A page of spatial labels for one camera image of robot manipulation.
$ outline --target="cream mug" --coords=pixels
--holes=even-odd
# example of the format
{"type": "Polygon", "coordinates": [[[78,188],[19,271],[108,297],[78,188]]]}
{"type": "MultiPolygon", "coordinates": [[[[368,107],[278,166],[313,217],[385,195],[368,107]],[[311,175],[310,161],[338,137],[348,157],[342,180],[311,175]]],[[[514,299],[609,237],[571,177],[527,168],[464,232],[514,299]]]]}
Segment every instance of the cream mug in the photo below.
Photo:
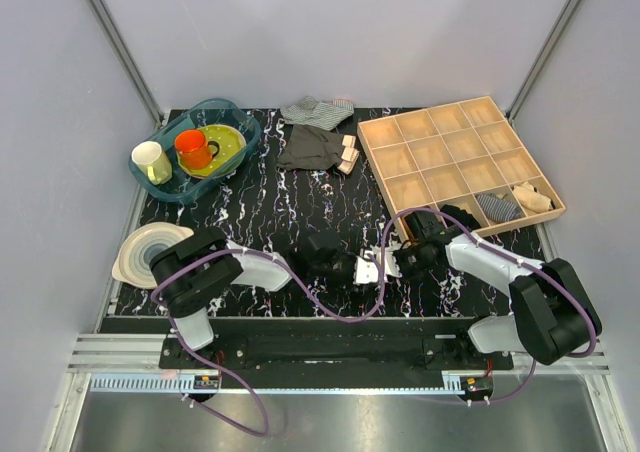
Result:
{"type": "Polygon", "coordinates": [[[131,152],[131,160],[153,185],[171,179],[171,162],[158,142],[142,142],[131,152]]]}

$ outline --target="red mug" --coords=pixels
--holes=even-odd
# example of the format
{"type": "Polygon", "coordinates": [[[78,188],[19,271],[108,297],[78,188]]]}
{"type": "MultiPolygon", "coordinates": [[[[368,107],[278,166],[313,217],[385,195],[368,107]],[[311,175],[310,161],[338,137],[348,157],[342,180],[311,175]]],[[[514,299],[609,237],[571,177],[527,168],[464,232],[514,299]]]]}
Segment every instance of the red mug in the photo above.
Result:
{"type": "Polygon", "coordinates": [[[191,129],[181,132],[174,141],[176,152],[182,159],[184,165],[189,169],[203,169],[211,163],[213,158],[220,152],[220,145],[207,137],[200,130],[191,129]],[[210,145],[215,147],[211,152],[210,145]]]}

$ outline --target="black marble tabletop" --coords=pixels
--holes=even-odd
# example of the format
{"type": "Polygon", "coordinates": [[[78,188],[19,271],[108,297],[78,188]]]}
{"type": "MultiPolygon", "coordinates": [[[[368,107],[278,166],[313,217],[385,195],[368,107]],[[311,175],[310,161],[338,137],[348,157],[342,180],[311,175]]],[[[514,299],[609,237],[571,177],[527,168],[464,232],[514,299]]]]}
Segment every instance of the black marble tabletop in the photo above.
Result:
{"type": "MultiPolygon", "coordinates": [[[[410,109],[356,109],[337,132],[356,134],[357,123],[410,109]]],[[[334,229],[342,246],[352,252],[377,245],[383,225],[390,218],[375,178],[361,151],[353,172],[337,170],[294,171],[276,168],[292,126],[279,111],[247,111],[260,123],[263,136],[258,152],[219,189],[196,203],[181,206],[147,197],[140,225],[165,221],[198,229],[217,226],[230,239],[258,250],[283,252],[294,246],[300,234],[334,229]]],[[[489,238],[519,254],[542,259],[535,227],[526,227],[489,238]]],[[[376,299],[373,286],[326,287],[322,278],[309,280],[314,294],[342,315],[362,315],[376,299]]],[[[504,314],[507,298],[485,283],[445,265],[435,265],[421,280],[397,280],[387,287],[379,315],[388,317],[481,316],[504,314]]],[[[209,306],[212,316],[313,317],[322,312],[295,286],[279,292],[232,286],[209,306]]],[[[149,291],[123,284],[115,315],[158,316],[164,310],[149,301],[149,291]]]]}

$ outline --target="yellow-green plate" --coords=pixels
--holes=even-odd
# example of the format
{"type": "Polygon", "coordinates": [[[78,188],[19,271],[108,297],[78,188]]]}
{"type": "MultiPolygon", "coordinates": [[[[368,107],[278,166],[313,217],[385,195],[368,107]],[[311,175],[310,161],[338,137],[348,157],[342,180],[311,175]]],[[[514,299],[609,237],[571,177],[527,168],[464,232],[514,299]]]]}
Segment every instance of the yellow-green plate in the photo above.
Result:
{"type": "MultiPolygon", "coordinates": [[[[180,165],[180,168],[196,179],[207,178],[220,167],[227,164],[229,159],[247,145],[247,141],[243,135],[228,125],[207,125],[206,127],[198,127],[198,130],[204,133],[208,141],[213,140],[220,144],[220,153],[216,155],[211,162],[209,162],[209,165],[202,169],[191,169],[187,167],[184,162],[182,162],[182,159],[180,159],[180,156],[178,156],[178,164],[180,165]]],[[[215,147],[210,147],[212,152],[214,152],[215,147]]],[[[240,154],[235,157],[233,159],[235,167],[227,167],[229,169],[228,173],[231,173],[238,165],[240,165],[243,158],[244,154],[240,154]]]]}

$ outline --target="blue basket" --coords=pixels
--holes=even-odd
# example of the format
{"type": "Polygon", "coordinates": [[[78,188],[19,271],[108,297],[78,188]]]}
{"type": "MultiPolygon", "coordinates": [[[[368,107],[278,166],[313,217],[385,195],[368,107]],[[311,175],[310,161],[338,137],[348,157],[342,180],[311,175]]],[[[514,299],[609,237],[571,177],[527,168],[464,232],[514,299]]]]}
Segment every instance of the blue basket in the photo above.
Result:
{"type": "Polygon", "coordinates": [[[133,163],[131,157],[129,157],[129,169],[140,185],[149,192],[149,195],[163,202],[190,204],[214,187],[217,187],[222,179],[231,174],[256,152],[258,141],[260,140],[260,132],[258,121],[236,107],[233,102],[225,99],[205,100],[184,112],[147,139],[162,145],[173,169],[171,180],[161,185],[152,184],[147,176],[133,163]],[[244,136],[247,145],[206,179],[195,179],[178,165],[173,142],[178,134],[185,130],[215,124],[233,127],[244,136]]]}

